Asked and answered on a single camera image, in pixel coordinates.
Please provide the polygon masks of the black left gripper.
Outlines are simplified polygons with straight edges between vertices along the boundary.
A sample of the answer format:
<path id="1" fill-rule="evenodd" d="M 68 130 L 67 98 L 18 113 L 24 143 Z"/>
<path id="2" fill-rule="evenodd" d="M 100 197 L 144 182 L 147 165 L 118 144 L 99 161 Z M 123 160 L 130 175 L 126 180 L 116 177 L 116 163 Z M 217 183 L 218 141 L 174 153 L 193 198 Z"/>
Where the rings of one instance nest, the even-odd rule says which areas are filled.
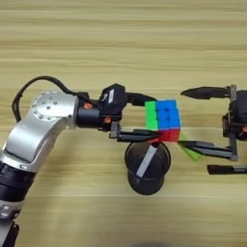
<path id="1" fill-rule="evenodd" d="M 147 101 L 155 101 L 152 96 L 138 93 L 127 93 L 127 102 L 133 106 L 144 106 Z M 156 139 L 160 133 L 153 130 L 133 129 L 121 131 L 118 123 L 122 119 L 124 106 L 119 103 L 97 104 L 80 103 L 77 110 L 76 123 L 80 128 L 96 128 L 110 130 L 109 137 L 118 142 L 141 143 Z"/>

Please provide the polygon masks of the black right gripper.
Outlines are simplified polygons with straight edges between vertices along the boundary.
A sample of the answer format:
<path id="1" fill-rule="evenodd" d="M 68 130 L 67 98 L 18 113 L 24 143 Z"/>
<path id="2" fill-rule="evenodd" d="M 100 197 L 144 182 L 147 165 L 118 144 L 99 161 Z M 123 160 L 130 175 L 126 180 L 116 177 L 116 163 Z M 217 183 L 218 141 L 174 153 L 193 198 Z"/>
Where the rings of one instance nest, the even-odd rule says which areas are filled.
<path id="1" fill-rule="evenodd" d="M 184 90 L 180 93 L 182 96 L 188 96 L 196 99 L 211 98 L 229 98 L 236 100 L 236 92 L 231 86 L 227 87 L 198 87 Z M 226 148 L 216 147 L 213 143 L 203 141 L 179 141 L 178 143 L 192 151 L 205 156 L 225 158 L 231 161 L 238 159 L 236 139 L 247 141 L 247 123 L 238 123 L 236 120 L 230 120 L 227 115 L 222 117 L 223 136 L 229 137 L 229 145 Z"/>

